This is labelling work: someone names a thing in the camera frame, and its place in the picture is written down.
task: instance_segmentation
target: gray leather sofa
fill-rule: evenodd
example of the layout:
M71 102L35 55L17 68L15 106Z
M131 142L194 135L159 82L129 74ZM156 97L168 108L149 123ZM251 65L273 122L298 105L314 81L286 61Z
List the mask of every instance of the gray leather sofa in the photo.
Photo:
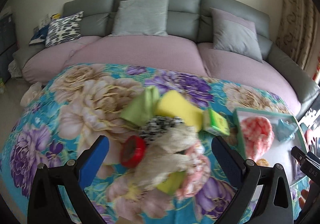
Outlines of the gray leather sofa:
M105 37L111 34L120 1L123 0L74 0L64 4L63 16L84 11L81 35ZM213 22L210 8L224 10L255 23L262 57L293 88L301 103L300 112L296 116L298 119L301 118L320 90L318 85L269 39L270 19L267 14L235 0L170 0L167 20L168 34L188 39L196 44L211 43ZM33 46L22 48L14 53L13 56L23 73L25 66L31 63L34 57L39 56L39 53L44 52L43 49L44 46ZM73 50L67 59L74 54Z

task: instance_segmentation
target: curtain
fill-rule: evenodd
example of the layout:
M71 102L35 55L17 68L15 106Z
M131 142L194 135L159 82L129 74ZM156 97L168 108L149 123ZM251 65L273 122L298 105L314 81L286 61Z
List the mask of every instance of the curtain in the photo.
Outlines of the curtain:
M316 39L317 9L312 0L284 0L277 46L303 70Z
M316 68L316 72L312 77L313 81L317 80L319 73L320 73L320 56L318 56L318 65Z

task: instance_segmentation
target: purple flower print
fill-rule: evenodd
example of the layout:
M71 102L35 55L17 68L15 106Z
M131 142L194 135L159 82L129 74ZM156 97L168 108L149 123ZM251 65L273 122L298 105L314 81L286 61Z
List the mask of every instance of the purple flower print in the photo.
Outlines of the purple flower print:
M280 100L280 97L272 92L269 92L269 94L278 102Z
M61 153L62 149L63 144L61 142L56 143L55 140L52 141L49 146L49 151L45 154L49 161L49 168L61 166L61 160L58 154Z
M17 129L17 126L19 126L21 121L21 118L16 122L16 124L13 126L13 128L11 129L11 132L14 132Z
M206 215L216 220L230 204L235 190L225 181L210 177L195 196L195 214L200 222Z
M258 201L253 201L253 202L250 202L250 203L249 203L249 208L250 208L250 210L251 210L252 212L253 212L254 209L256 208L257 203L258 203Z
M32 106L31 112L32 112L32 113L36 113L41 107L42 107L42 104L41 104L41 103L35 103L35 104Z
M158 72L154 78L145 80L146 86L158 87L161 94L169 90L176 90L188 95L190 101L200 107L208 107L208 102L214 101L213 95L209 93L211 87L204 79L187 73L165 70L158 70Z
M96 208L97 212L101 215L106 224L114 224L114 221L112 220L111 216L105 214L106 208L103 205L97 204L95 201L92 201L91 203Z
M144 72L147 72L144 66L130 65L127 67L127 75L139 75Z
M291 192L292 199L294 200L297 197L297 191L294 188L293 189L290 188L290 192Z
M16 144L10 154L10 168L14 185L21 187L23 196L30 195L37 165L39 163L48 165L47 157L40 152L46 149L50 138L50 132L45 125L40 128L25 125L17 135Z

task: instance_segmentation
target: yellow cloth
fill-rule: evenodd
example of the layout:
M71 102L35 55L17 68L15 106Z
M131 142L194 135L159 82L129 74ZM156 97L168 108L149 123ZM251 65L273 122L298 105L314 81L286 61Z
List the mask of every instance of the yellow cloth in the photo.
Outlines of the yellow cloth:
M180 188L185 177L185 171L173 172L169 175L166 181L158 184L157 189L172 196L176 190Z
M155 110L156 116L182 118L187 126L194 126L197 132L202 127L202 112L175 90L165 93Z

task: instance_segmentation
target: cabinet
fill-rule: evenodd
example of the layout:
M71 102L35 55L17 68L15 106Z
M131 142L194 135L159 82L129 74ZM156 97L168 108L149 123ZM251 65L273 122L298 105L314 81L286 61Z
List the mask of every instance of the cabinet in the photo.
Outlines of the cabinet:
M10 14L0 20L0 77L4 82L10 79L8 65L13 61L12 54L17 50L15 25Z

